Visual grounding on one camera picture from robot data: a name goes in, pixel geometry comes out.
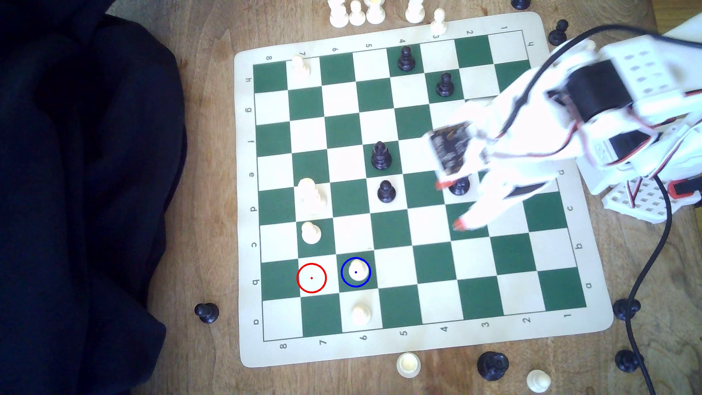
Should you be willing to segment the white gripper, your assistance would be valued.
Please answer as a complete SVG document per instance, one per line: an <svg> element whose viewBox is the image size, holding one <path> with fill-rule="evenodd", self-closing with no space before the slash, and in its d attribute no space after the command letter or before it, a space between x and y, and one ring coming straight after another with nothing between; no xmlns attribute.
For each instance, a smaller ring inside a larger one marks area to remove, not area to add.
<svg viewBox="0 0 702 395"><path fill-rule="evenodd" d="M564 94L532 97L507 133L498 137L515 99L501 94L472 100L472 171L486 172L492 181L469 210L453 222L454 230L486 226L527 198L524 193L509 196L515 185L549 182L556 177L555 163L576 157L576 120L566 106L569 97ZM440 191L456 181L440 178L434 186Z"/></svg>

